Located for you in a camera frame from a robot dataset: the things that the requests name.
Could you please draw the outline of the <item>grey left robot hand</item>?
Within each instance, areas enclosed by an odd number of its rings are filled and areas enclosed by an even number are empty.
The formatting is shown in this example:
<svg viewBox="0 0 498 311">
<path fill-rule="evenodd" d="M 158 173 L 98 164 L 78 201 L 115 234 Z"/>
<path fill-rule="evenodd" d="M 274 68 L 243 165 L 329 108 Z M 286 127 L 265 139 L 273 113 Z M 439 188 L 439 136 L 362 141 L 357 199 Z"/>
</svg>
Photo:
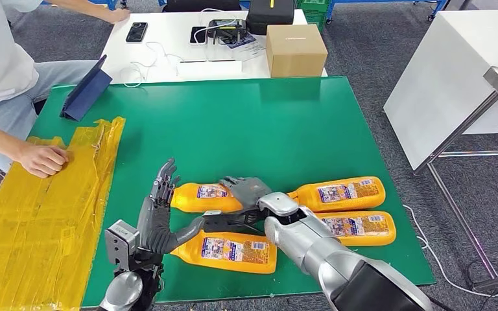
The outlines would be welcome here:
<svg viewBox="0 0 498 311">
<path fill-rule="evenodd" d="M 188 226 L 175 232 L 169 225 L 171 200 L 180 176 L 174 177 L 176 171 L 174 158 L 170 158 L 158 170 L 152 188 L 143 204 L 137 221 L 140 233 L 140 246 L 157 254 L 168 254 L 177 247 L 195 237 L 202 230 L 205 220 L 199 216 Z"/>
</svg>

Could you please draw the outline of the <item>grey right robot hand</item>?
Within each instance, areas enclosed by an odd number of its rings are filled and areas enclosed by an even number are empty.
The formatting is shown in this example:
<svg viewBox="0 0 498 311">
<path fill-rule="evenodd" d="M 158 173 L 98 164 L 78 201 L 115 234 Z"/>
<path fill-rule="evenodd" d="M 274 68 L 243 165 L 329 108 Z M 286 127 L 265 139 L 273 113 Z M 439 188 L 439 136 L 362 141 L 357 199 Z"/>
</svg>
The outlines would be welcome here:
<svg viewBox="0 0 498 311">
<path fill-rule="evenodd" d="M 226 176 L 219 183 L 232 193 L 243 211 L 256 209 L 259 199 L 272 192 L 268 185 L 256 177 Z"/>
</svg>

